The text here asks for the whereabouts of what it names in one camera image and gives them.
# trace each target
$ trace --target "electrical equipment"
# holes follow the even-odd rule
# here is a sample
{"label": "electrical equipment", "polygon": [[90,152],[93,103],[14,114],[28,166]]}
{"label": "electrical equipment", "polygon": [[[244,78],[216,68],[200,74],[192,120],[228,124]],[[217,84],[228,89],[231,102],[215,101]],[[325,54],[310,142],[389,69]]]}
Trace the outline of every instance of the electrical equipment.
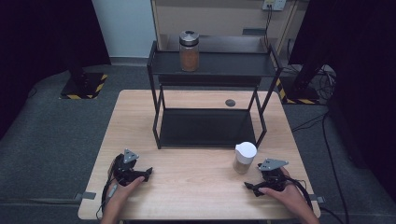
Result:
{"label": "electrical equipment", "polygon": [[262,10],[269,10],[271,6],[273,11],[282,11],[286,5],[286,0],[264,0]]}

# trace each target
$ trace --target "jar lid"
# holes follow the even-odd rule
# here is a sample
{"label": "jar lid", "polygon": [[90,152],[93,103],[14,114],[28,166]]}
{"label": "jar lid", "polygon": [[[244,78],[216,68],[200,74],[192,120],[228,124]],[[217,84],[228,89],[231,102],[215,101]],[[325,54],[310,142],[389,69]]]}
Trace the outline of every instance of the jar lid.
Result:
{"label": "jar lid", "polygon": [[193,47],[199,43],[199,35],[194,31],[183,31],[180,33],[178,42],[186,47]]}

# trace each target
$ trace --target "white wall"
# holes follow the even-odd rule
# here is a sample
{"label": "white wall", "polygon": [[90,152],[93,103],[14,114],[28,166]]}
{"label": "white wall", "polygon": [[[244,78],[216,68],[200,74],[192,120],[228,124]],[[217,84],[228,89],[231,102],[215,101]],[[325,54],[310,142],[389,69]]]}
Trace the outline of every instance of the white wall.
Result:
{"label": "white wall", "polygon": [[92,0],[110,57],[147,58],[156,39],[149,0]]}

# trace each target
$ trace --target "gray carpet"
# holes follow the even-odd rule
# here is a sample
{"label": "gray carpet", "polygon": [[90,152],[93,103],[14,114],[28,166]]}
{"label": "gray carpet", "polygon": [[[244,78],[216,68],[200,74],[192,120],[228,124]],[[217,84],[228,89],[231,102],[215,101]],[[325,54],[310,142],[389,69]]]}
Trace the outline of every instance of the gray carpet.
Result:
{"label": "gray carpet", "polygon": [[[102,65],[86,68],[86,71],[108,75],[97,99],[58,99],[69,78],[67,72],[48,77],[35,85],[31,92],[33,96],[26,101],[0,142],[0,198],[73,199],[76,193],[85,190],[119,92],[149,88],[147,71],[142,66]],[[268,79],[265,79],[262,89],[267,87]],[[284,105],[284,109],[291,128],[327,112],[325,105]],[[331,118],[326,119],[325,129],[346,198],[350,223],[395,223],[395,202],[369,170],[354,167]],[[326,200],[321,206],[345,220],[321,123],[295,132],[294,138],[315,193]],[[320,221],[338,223],[327,213],[322,213]],[[77,204],[1,202],[0,223],[98,221],[80,220]]]}

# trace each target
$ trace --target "black metal shelf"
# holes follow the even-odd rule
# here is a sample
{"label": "black metal shelf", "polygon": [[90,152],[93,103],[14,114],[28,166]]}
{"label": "black metal shelf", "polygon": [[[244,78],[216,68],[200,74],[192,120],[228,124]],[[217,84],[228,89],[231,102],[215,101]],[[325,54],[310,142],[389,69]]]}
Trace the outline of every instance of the black metal shelf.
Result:
{"label": "black metal shelf", "polygon": [[235,109],[163,111],[160,142],[164,147],[235,147],[255,143],[250,112]]}
{"label": "black metal shelf", "polygon": [[[268,52],[200,52],[199,68],[185,72],[180,68],[177,51],[158,51],[154,41],[148,57],[148,78],[156,116],[152,131],[158,148],[161,147],[231,147],[241,142],[259,146],[266,127],[263,111],[282,70],[280,60],[270,46]],[[160,95],[157,98],[154,77],[158,78]],[[262,105],[257,94],[263,77],[273,77]],[[186,109],[167,108],[163,86],[251,87],[252,96],[246,109]],[[259,108],[262,132],[256,140],[250,108]],[[160,133],[157,123],[163,107]]]}

